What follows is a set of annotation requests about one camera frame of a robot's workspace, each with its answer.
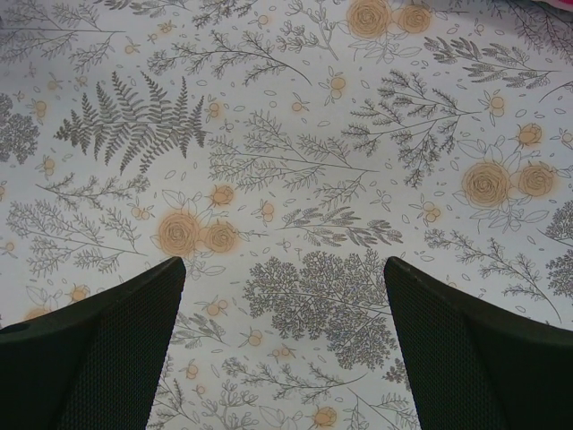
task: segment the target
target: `floral print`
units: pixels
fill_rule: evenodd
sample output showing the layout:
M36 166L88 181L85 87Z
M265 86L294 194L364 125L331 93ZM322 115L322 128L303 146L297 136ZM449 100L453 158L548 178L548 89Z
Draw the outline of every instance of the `floral print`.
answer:
M0 5L1 323L181 257L149 429L420 430L392 255L573 329L570 13L47 3Z

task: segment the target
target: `black object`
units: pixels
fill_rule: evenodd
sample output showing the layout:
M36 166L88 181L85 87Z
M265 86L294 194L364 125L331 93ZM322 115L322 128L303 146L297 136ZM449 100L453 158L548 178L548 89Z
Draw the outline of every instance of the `black object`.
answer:
M573 332L490 305L396 257L384 277L423 430L573 428Z
M0 331L0 428L144 430L185 281L172 258Z

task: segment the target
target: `black textured surface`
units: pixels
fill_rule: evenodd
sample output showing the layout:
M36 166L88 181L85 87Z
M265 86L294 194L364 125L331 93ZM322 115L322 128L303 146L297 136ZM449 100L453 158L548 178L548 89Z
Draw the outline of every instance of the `black textured surface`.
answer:
M145 429L184 279L171 259L25 330L0 331L9 398L0 428Z
M423 430L573 428L573 332L490 305L397 258L384 275Z

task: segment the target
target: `patterned tablecloth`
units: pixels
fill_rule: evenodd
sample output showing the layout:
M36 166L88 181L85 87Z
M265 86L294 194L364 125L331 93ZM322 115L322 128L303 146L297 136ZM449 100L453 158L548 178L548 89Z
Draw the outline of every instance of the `patterned tablecloth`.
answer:
M390 255L573 328L572 14L0 7L0 323L182 256L149 428L419 428Z

